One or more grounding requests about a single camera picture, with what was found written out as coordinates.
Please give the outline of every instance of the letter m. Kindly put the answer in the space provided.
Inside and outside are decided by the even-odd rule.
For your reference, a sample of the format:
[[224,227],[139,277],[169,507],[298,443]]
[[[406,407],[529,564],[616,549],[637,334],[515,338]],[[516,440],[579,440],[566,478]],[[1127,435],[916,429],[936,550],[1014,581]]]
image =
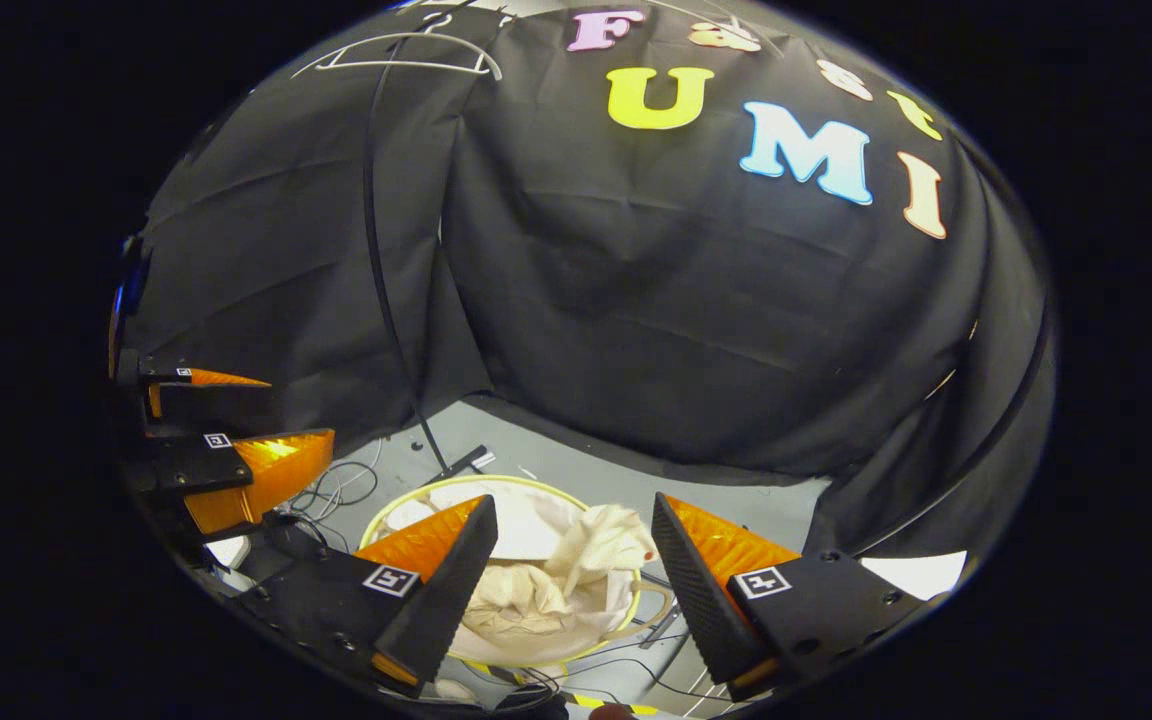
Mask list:
[[760,176],[781,177],[785,165],[776,159],[780,151],[796,181],[808,182],[824,162],[826,172],[817,181],[820,190],[858,205],[872,204],[874,196],[865,188],[867,135],[829,120],[814,136],[808,137],[803,126],[780,105],[746,103],[745,109],[755,115],[755,142],[749,157],[740,161],[742,169]]

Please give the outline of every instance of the black fabric backdrop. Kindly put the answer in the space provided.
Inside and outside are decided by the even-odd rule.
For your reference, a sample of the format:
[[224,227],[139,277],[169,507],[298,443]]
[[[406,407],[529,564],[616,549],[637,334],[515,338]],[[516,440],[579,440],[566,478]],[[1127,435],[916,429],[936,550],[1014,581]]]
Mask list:
[[[1064,342],[1053,445],[986,569],[765,715],[1152,717],[1152,120],[1137,111],[1152,108],[1152,13],[795,6],[978,132],[1047,233]],[[0,717],[397,717],[180,573],[119,487],[96,410],[111,249],[141,227],[166,161],[227,97],[364,12],[0,6]]]
[[[1034,346],[1043,290],[1020,202],[932,101],[808,28],[763,28],[783,58],[705,50],[685,39],[695,18],[645,6],[612,50],[570,53],[571,15],[588,10],[508,23],[458,10],[435,31],[485,47],[503,78],[396,67],[371,128],[379,67],[305,68],[412,31],[424,12],[349,28],[252,88],[147,212],[154,268],[129,344],[273,382],[267,414],[217,401],[232,432],[334,427],[344,454],[411,424],[362,222],[371,132],[384,273],[429,414],[488,393],[483,406],[526,427],[593,438],[604,456],[667,477],[828,473],[809,547],[847,546],[916,510],[988,432]],[[475,53],[420,38],[402,58],[472,65]],[[858,73],[874,100],[831,85],[817,59]],[[714,70],[704,112],[672,131],[614,123],[605,74],[632,65]],[[916,97],[945,141],[887,90]],[[673,94],[657,78],[646,104]],[[873,204],[742,170],[749,100],[783,105],[809,132],[828,120],[867,132]],[[902,218],[897,151],[940,170],[946,240]],[[924,400],[968,350],[970,373]],[[1013,501],[1024,488],[990,477],[964,492],[998,483]],[[955,551],[980,524],[937,526]]]

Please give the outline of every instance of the yellow and black tape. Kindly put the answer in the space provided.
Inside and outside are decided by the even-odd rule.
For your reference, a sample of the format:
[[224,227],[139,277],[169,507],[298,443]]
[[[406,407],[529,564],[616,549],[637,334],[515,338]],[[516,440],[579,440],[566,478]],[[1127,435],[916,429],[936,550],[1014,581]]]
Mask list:
[[[598,700],[596,697],[579,696],[579,694],[561,692],[567,705],[579,705],[582,707],[602,707],[604,705],[626,705],[622,702]],[[626,705],[635,715],[654,715],[657,708],[646,705]]]

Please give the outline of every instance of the laundry basket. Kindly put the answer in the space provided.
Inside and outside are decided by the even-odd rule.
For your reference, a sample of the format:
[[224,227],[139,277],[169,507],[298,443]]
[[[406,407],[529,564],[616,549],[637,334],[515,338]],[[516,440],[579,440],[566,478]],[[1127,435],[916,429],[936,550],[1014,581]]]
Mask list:
[[[508,475],[468,475],[414,488],[389,502],[371,520],[362,535],[359,546],[365,547],[384,537],[389,529],[387,520],[394,511],[401,516],[396,525],[406,526],[430,511],[427,507],[420,507],[430,498],[453,503],[484,493],[492,495],[497,506],[499,537],[492,551],[494,561],[547,558],[550,547],[558,544],[566,529],[575,523],[584,510],[589,510],[589,506],[575,497],[544,483],[513,478]],[[655,592],[664,598],[655,617],[646,623],[646,626],[657,624],[669,611],[672,592],[646,582],[637,570],[613,570],[607,578],[607,602],[602,614],[589,615],[599,620],[598,626],[585,626],[579,632],[573,630],[567,635],[545,638],[544,647],[531,647],[521,652],[516,647],[495,646],[462,624],[457,628],[448,655],[478,665],[507,667],[540,667],[570,662],[598,651],[608,642],[646,629],[645,626],[631,626],[643,591]],[[604,614],[607,616],[606,626],[600,623]]]

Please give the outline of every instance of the white object on floor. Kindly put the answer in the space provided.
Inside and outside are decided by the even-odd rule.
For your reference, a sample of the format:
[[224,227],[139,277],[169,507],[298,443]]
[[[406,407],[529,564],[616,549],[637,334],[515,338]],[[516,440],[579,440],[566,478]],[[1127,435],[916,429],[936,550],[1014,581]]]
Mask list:
[[457,683],[456,680],[435,679],[434,692],[445,700],[468,702],[471,705],[483,706],[479,696],[476,696],[465,684]]
[[968,551],[931,558],[861,558],[861,564],[879,578],[926,602],[948,592],[963,577]]
[[215,556],[215,560],[223,564],[225,568],[237,568],[242,564],[243,560],[247,560],[247,553],[252,550],[252,541],[247,539],[247,536],[238,536],[237,538],[223,539],[222,541],[210,541],[207,543],[207,550],[211,551],[211,555]]
[[243,575],[237,570],[230,570],[229,568],[217,568],[215,577],[219,578],[221,583],[236,589],[236,591],[240,592],[247,592],[250,591],[250,589],[256,588],[255,579],[248,578],[247,575]]
[[482,470],[483,468],[486,468],[487,465],[492,464],[492,462],[495,462],[495,453],[492,450],[486,450],[483,457],[472,461],[471,465],[475,465],[475,468]]

